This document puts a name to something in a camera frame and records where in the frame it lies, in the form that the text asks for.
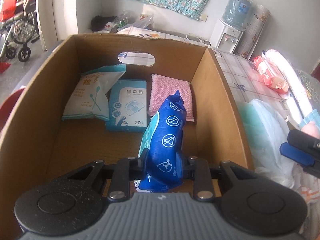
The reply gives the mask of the white cotton swab bag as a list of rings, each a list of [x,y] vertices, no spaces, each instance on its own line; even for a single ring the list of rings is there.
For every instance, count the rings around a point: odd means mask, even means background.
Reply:
[[[107,93],[125,72],[126,65],[122,63],[81,74],[65,106],[62,120],[97,118],[108,121],[110,116]]]

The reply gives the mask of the blue wet wipes pack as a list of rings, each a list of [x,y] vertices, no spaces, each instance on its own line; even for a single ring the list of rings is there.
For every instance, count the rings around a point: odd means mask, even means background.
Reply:
[[[183,101],[172,102],[167,98],[146,128],[139,149],[149,150],[146,158],[145,178],[135,180],[138,192],[168,192],[182,184],[183,126],[186,111]]]

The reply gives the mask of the blue bandage box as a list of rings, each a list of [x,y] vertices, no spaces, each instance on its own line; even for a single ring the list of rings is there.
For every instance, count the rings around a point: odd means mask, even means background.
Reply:
[[[120,79],[111,88],[110,119],[106,130],[144,132],[147,127],[147,89],[145,80]]]

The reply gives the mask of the pink scrubbing sponge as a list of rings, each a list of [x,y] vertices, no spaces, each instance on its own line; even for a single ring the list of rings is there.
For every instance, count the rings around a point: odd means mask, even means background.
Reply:
[[[149,115],[155,115],[167,98],[172,102],[182,100],[186,111],[186,120],[189,122],[195,121],[190,82],[152,74]]]

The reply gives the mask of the pink plush toy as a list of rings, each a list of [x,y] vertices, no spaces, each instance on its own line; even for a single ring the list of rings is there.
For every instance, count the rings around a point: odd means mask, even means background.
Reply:
[[[301,131],[305,134],[308,134],[308,135],[316,138],[316,139],[320,139],[320,131],[314,121],[310,121],[308,124],[304,125],[301,128]]]

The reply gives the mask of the teal towel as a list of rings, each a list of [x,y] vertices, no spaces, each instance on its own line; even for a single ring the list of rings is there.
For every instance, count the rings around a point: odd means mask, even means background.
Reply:
[[[300,128],[312,122],[318,129],[320,129],[320,114],[317,109],[314,109],[308,116],[306,116],[299,124]]]

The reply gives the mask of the orange striped cloth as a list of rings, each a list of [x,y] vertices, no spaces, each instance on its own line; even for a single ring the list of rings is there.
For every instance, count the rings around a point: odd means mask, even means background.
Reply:
[[[319,202],[319,179],[303,182],[298,188],[298,192],[302,195],[307,204]]]

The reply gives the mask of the white tied plastic bag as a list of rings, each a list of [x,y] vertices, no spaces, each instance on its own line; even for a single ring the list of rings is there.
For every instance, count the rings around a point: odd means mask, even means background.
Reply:
[[[289,189],[301,186],[297,163],[281,155],[289,128],[284,118],[268,103],[254,99],[236,104],[252,154],[254,171]]]

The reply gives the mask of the red wet wipes pack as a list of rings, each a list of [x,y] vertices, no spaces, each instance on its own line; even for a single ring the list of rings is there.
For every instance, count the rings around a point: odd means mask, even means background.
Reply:
[[[289,84],[277,66],[262,56],[254,58],[254,65],[263,79],[264,84],[268,88],[274,90],[278,94],[288,93]]]

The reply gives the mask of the brown cardboard box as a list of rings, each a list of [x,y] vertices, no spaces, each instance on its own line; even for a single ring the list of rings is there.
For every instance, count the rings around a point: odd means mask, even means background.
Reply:
[[[33,76],[1,132],[1,239],[20,234],[14,205],[25,191],[94,160],[115,163],[138,153],[139,133],[108,132],[97,118],[62,119],[80,75],[118,64],[124,52],[155,57],[151,67],[127,66],[126,79],[150,82],[159,74],[191,84],[195,120],[183,129],[185,155],[253,168],[240,114],[212,49],[130,35],[73,35]]]

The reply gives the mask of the red bowl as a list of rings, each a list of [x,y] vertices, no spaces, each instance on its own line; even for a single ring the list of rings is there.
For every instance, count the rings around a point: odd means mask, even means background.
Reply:
[[[17,100],[21,96],[25,89],[25,86],[21,86],[18,90],[14,93],[10,94],[8,98],[4,101],[3,105],[1,106],[0,110],[0,131],[2,131],[5,123],[7,122],[9,115],[14,108]]]

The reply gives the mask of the water dispenser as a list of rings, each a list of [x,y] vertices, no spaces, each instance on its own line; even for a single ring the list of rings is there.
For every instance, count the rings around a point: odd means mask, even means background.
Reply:
[[[217,20],[209,42],[212,47],[234,53],[243,33],[222,20]]]

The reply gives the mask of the blue water bottle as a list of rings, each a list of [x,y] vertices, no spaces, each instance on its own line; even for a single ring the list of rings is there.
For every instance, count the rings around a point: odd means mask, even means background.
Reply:
[[[223,22],[244,31],[251,13],[251,0],[229,0],[222,16]]]

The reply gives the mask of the black cloth pile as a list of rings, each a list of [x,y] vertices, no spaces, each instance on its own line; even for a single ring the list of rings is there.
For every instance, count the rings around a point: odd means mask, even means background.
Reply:
[[[108,22],[113,22],[116,19],[116,16],[95,16],[91,20],[91,31],[96,32],[104,28],[105,24]]]

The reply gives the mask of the wheelchair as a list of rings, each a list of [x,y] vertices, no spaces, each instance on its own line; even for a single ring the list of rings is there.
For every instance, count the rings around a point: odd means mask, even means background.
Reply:
[[[36,0],[1,0],[1,57],[27,62],[39,39]]]

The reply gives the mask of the clear plastic bag by wall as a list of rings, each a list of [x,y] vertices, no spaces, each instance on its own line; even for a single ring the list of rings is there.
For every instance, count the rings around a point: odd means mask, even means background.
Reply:
[[[140,28],[140,29],[150,29],[153,25],[153,14],[144,14],[141,13],[140,17],[133,22],[132,20],[129,20],[127,24],[125,24],[122,27],[118,28],[118,31],[123,30],[125,28],[134,27],[134,28]]]

